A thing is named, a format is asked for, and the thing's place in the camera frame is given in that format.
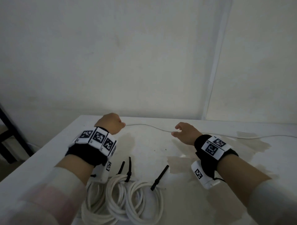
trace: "black metal frame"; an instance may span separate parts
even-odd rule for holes
[[[6,125],[8,128],[7,131],[0,134],[0,154],[7,160],[8,163],[14,163],[16,162],[16,158],[9,152],[9,150],[2,144],[3,141],[8,139],[11,136],[14,136],[15,139],[19,142],[19,144],[23,147],[23,149],[26,151],[26,153],[29,156],[32,156],[34,152],[29,147],[25,139],[22,137],[22,135],[19,133],[17,128],[12,124],[10,119],[7,117],[7,115],[4,113],[4,111],[1,109],[0,106],[0,119],[2,122]]]

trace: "fist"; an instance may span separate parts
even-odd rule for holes
[[[122,123],[118,114],[110,113],[104,115],[94,126],[100,126],[108,130],[112,135],[117,134],[126,124]]]
[[[187,145],[194,145],[196,139],[202,135],[191,124],[180,122],[175,126],[175,129],[180,129],[181,132],[172,132],[171,135],[177,137],[181,142]]]

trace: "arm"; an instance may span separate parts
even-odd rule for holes
[[[95,126],[116,134],[125,123],[111,113]],[[85,186],[93,169],[76,155],[65,156],[43,181],[2,212],[1,224],[71,224],[86,197]]]
[[[181,132],[172,132],[172,136],[195,146],[197,152],[203,151],[196,146],[202,136],[196,128],[188,123],[179,123],[175,128]],[[297,224],[296,197],[269,176],[233,154],[220,158],[216,170],[258,224]]]

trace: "white wall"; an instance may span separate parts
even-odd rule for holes
[[[81,114],[198,119],[225,1],[0,2],[0,103],[43,145]]]
[[[297,1],[234,0],[208,120],[297,123]]]

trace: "black cord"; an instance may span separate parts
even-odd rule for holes
[[[127,179],[125,180],[125,182],[129,182],[131,175],[132,175],[132,172],[131,172],[131,157],[129,156],[129,171],[127,172]]]
[[[221,180],[221,181],[224,181],[223,179],[221,178],[214,178],[214,180]]]
[[[120,167],[120,170],[119,170],[119,172],[117,174],[121,174],[121,172],[122,172],[122,170],[124,168],[124,165],[125,165],[125,161],[122,162],[122,165]]]
[[[155,189],[155,187],[158,185],[158,183],[160,182],[161,178],[163,177],[163,175],[165,174],[166,170],[169,168],[169,165],[167,165],[162,173],[158,176],[158,178],[155,180],[155,183],[152,185],[151,190],[153,191]]]

